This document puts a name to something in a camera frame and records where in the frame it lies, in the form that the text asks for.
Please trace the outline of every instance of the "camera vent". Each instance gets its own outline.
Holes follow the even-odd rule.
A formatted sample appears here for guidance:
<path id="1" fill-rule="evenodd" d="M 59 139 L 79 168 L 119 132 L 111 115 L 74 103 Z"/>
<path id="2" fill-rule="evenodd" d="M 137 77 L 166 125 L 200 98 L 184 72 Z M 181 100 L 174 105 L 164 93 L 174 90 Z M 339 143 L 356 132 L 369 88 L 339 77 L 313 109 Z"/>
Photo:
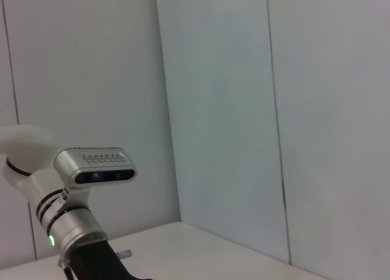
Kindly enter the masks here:
<path id="1" fill-rule="evenodd" d="M 126 162 L 120 154 L 83 155 L 83 160 L 88 163 L 115 163 Z"/>

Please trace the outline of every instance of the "black ring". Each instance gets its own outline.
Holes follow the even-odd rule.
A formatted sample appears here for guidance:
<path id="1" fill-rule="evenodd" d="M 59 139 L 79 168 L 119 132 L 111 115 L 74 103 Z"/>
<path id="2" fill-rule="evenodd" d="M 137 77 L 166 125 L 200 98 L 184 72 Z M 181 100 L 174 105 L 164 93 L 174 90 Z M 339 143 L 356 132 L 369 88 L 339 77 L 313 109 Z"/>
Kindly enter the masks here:
<path id="1" fill-rule="evenodd" d="M 48 194 L 47 196 L 45 196 L 38 204 L 38 207 L 37 207 L 37 218 L 38 218 L 38 214 L 39 214 L 39 209 L 41 209 L 42 205 L 44 204 L 44 202 L 46 202 L 49 198 L 51 198 L 52 196 L 55 196 L 56 194 L 58 193 L 61 193 L 62 192 L 62 189 L 60 190 L 55 190 L 54 192 Z"/>
<path id="2" fill-rule="evenodd" d="M 54 201 L 58 199 L 58 197 L 52 199 L 50 201 L 50 203 L 48 203 L 42 210 L 41 214 L 39 215 L 39 222 L 42 224 L 42 218 L 43 218 L 43 215 L 46 213 L 46 211 L 52 206 L 52 203 L 54 203 Z"/>
<path id="3" fill-rule="evenodd" d="M 26 171 L 23 171 L 23 170 L 19 169 L 18 167 L 14 166 L 14 164 L 12 164 L 11 161 L 9 161 L 8 157 L 7 157 L 6 162 L 7 162 L 7 165 L 8 165 L 14 172 L 17 172 L 17 173 L 19 173 L 19 174 L 21 174 L 21 175 L 24 175 L 24 176 L 30 176 L 30 175 L 31 175 L 31 173 L 26 172 Z"/>
<path id="4" fill-rule="evenodd" d="M 83 205 L 77 205 L 77 206 L 73 206 L 73 207 L 67 208 L 65 210 L 62 210 L 60 213 L 58 213 L 56 216 L 54 216 L 53 219 L 50 221 L 48 227 L 46 228 L 47 235 L 48 236 L 50 235 L 49 231 L 51 229 L 51 226 L 53 226 L 54 222 L 56 222 L 58 218 L 60 218 L 62 215 L 66 214 L 70 211 L 77 210 L 77 209 L 85 209 L 85 210 L 89 210 L 91 212 L 91 210 L 87 206 L 83 206 Z"/>

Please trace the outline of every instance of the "white table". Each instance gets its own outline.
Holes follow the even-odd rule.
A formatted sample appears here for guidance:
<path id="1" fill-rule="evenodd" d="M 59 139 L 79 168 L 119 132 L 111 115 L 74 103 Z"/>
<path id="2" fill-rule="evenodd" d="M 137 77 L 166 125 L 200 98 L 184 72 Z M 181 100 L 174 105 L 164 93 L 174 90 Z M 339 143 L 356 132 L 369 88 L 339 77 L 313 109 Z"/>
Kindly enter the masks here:
<path id="1" fill-rule="evenodd" d="M 172 223 L 110 241 L 131 249 L 122 260 L 136 277 L 153 280 L 323 280 L 185 223 Z M 1 280 L 66 280 L 58 257 L 0 271 Z"/>

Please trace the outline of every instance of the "camera lens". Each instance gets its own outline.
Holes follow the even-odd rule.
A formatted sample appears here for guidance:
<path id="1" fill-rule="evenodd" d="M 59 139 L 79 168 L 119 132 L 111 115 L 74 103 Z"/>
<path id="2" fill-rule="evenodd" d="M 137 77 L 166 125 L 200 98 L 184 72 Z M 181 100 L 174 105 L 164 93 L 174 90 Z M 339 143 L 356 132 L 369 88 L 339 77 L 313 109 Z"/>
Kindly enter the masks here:
<path id="1" fill-rule="evenodd" d="M 111 170 L 84 172 L 76 176 L 76 184 L 91 184 L 96 182 L 126 181 L 135 175 L 134 170 Z"/>
<path id="2" fill-rule="evenodd" d="M 85 175 L 83 173 L 77 175 L 75 182 L 76 182 L 76 184 L 84 184 L 85 183 Z"/>
<path id="3" fill-rule="evenodd" d="M 115 174 L 115 180 L 117 180 L 117 181 L 122 180 L 122 173 L 121 173 L 121 172 L 117 172 L 117 173 Z"/>

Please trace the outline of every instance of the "white robot link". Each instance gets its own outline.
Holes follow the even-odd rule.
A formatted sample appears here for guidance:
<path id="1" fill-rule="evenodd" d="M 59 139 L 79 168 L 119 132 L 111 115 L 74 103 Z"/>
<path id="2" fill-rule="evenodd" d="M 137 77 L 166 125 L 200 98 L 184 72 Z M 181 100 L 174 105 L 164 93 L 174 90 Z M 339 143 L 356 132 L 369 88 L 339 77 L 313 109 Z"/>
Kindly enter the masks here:
<path id="1" fill-rule="evenodd" d="M 57 248 L 68 279 L 73 279 L 71 270 L 79 280 L 137 279 L 113 252 L 88 208 L 90 187 L 135 178 L 130 157 L 121 148 L 71 148 L 57 153 L 55 139 L 46 129 L 0 128 L 0 154 L 7 156 L 4 176 L 30 203 Z"/>

